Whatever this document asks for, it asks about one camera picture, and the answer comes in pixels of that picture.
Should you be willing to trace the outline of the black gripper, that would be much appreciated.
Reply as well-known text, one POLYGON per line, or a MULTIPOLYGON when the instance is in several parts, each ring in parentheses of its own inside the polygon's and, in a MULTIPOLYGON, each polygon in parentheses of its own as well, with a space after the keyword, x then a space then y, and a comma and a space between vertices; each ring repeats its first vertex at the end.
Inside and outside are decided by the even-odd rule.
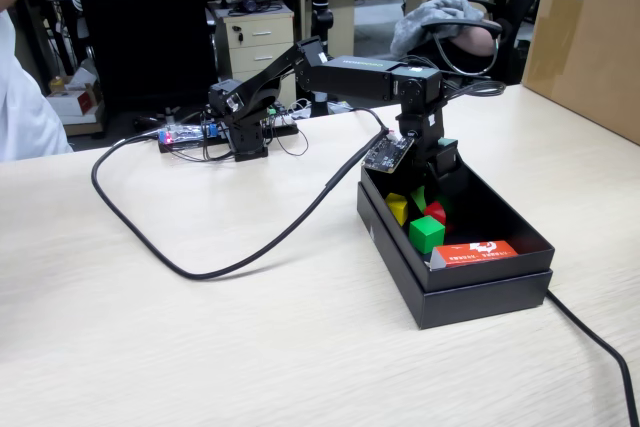
MULTIPOLYGON (((458 141, 455 139, 440 138, 430 145, 420 139, 411 148, 411 164, 414 170, 434 178, 434 200, 443 207, 454 207, 468 187, 468 170, 458 169, 458 141)), ((427 207, 427 182, 422 174, 412 179, 409 191, 420 213, 427 207)))

